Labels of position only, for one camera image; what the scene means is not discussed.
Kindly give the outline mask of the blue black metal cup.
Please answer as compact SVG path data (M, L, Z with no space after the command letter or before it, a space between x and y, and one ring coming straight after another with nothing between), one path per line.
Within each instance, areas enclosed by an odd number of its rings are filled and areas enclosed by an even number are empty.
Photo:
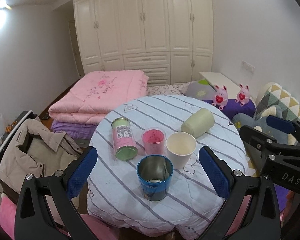
M167 196L174 171L167 157L148 155L139 161L136 171L147 200L157 202Z

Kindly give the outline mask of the pale green cylinder cup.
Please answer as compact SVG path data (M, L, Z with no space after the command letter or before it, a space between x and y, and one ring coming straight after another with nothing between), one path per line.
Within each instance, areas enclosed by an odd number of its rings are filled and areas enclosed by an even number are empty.
M198 138L211 129L215 124L213 114L205 108L187 118L181 125L181 131Z

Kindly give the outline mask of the pink plastic cup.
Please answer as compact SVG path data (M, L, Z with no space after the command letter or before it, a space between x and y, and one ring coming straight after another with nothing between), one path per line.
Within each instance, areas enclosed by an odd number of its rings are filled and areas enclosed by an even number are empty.
M141 140L147 155L163 155L165 147L165 132L158 128L152 127L146 129Z

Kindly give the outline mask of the grey paw plush cushion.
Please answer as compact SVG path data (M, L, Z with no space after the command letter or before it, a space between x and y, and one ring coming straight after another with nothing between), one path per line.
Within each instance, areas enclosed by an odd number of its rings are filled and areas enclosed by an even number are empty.
M259 113L256 117L250 117L244 113L238 113L233 117L232 122L238 130L242 126L248 125L276 139L278 143L297 145L297 140L291 134L283 133L267 125L266 118L270 115L282 118L281 107L278 105L270 106L267 109L263 110L261 113Z

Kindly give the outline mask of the purple pillow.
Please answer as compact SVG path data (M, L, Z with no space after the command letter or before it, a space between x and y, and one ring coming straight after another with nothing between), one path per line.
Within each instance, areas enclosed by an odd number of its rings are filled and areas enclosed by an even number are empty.
M236 114L243 113L252 117L255 113L256 107L254 103L249 100L244 106L241 106L240 102L235 102L235 99L228 99L227 104L223 106L223 109L219 109L219 105L213 106L212 100L205 100L203 108L208 109L213 115L221 118L227 117L231 120Z

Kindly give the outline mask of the right pink plush pig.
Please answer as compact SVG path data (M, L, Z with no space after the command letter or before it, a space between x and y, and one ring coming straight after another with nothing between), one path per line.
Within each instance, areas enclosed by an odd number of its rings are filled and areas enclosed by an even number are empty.
M241 107L246 105L250 100L250 92L249 92L249 86L248 85L242 85L239 84L239 87L241 90L237 93L235 102L239 103Z

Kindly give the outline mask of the pink plush pig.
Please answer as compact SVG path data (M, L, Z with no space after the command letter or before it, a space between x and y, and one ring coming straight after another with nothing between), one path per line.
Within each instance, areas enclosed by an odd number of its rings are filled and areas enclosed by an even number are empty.
M239 103L241 107L246 105L250 100L250 92L249 92L249 86L248 85L242 85L239 84L239 87L241 90L237 93L235 102Z
M217 107L220 111L228 104L228 90L225 85L214 85L215 93L212 97L212 105Z

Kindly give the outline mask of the beige jacket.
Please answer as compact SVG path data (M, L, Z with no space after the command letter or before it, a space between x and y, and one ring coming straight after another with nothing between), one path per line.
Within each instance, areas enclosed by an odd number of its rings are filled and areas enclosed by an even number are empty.
M16 204L27 174L49 177L57 170L65 170L82 153L67 133L53 133L35 119L25 120L0 163L0 183L4 193Z

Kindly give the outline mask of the white bedside board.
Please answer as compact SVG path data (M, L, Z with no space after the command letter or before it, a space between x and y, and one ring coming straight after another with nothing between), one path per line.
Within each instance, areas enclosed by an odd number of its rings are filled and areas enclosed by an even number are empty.
M228 77L224 76L221 73L218 72L199 72L201 79L206 79L207 82L211 86L222 86L225 85L225 87L228 90L228 98L229 99L235 99L237 96L237 93L241 89L241 87L234 83L232 80L230 80Z

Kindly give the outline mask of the purple folded blanket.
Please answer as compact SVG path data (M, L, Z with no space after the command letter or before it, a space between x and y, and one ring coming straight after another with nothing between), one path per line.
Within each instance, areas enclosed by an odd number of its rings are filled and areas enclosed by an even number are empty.
M87 148L89 146L91 137L97 125L89 124L74 124L68 122L59 122L54 120L51 125L53 132L66 132L81 148Z

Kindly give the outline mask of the striped white table cloth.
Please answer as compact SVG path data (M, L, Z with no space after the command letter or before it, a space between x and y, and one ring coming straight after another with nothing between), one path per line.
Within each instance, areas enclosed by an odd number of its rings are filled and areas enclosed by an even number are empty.
M144 157L141 140L149 128L166 135L180 131L181 124L200 109L209 110L214 126L197 139L197 147L209 146L233 170L248 173L243 141L228 117L213 105L179 95L139 98L111 111L97 126L90 141L98 161L88 178L87 210L118 228L134 228L146 236L160 236L178 230L185 239L196 239L213 220L224 200L218 197L194 151L181 170L175 170L167 196L158 202L147 200L136 172ZM115 157L111 123L130 121L138 155L128 161Z

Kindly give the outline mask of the green pink glass jar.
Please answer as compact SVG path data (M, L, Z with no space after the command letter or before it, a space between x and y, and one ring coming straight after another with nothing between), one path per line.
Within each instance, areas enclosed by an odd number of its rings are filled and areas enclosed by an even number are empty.
M121 161L133 159L138 154L130 121L117 118L111 123L114 154Z

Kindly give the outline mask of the pink folded quilt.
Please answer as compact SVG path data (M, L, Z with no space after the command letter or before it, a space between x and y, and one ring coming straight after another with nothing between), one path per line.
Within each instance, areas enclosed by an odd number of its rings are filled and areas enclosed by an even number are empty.
M49 116L59 122L97 125L122 104L146 96L147 81L141 70L90 72L49 108Z

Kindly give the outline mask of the cream white wardrobe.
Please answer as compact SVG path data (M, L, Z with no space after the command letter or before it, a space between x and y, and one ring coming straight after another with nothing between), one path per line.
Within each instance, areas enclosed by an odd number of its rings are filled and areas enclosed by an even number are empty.
M85 73L142 70L149 85L198 80L212 67L212 0L74 0Z

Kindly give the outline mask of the white wall socket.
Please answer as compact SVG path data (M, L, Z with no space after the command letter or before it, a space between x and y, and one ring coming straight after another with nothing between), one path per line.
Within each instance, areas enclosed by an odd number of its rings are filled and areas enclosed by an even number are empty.
M248 72L250 72L252 74L255 71L255 67L252 66L251 64L245 62L245 61L242 61L242 68L245 69L245 70L247 70Z

